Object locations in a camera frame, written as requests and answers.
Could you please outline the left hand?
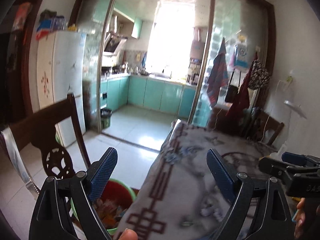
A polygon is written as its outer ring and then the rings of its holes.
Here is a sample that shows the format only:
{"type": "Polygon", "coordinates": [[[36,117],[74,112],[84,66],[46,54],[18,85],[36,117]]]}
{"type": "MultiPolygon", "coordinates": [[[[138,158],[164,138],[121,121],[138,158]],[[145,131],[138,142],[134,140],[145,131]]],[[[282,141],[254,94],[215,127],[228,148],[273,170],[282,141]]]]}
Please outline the left hand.
{"type": "Polygon", "coordinates": [[[135,231],[126,228],[123,232],[114,236],[115,240],[138,240],[138,235],[135,231]]]}

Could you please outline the right hand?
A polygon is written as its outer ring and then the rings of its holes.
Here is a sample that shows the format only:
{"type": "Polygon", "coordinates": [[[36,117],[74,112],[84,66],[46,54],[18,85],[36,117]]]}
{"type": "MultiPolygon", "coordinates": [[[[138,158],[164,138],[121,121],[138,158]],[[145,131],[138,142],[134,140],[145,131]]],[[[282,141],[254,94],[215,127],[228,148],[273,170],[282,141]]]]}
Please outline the right hand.
{"type": "Polygon", "coordinates": [[[295,216],[295,233],[294,237],[295,239],[299,239],[303,235],[304,231],[304,224],[306,220],[306,215],[305,215],[305,198],[301,198],[300,202],[297,204],[297,214],[295,216]]]}

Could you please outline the black shoulder bag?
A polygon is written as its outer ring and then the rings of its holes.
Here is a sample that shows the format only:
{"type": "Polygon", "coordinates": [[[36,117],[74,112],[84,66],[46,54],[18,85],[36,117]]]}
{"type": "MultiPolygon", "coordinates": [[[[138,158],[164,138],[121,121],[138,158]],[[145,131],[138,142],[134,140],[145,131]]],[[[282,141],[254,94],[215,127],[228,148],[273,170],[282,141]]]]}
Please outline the black shoulder bag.
{"type": "Polygon", "coordinates": [[[232,80],[233,80],[233,76],[234,76],[235,71],[232,72],[230,80],[229,80],[229,84],[227,87],[227,92],[226,92],[226,96],[225,96],[225,102],[226,103],[233,103],[236,95],[238,94],[239,91],[239,86],[240,83],[238,83],[237,86],[232,85],[232,80]]]}

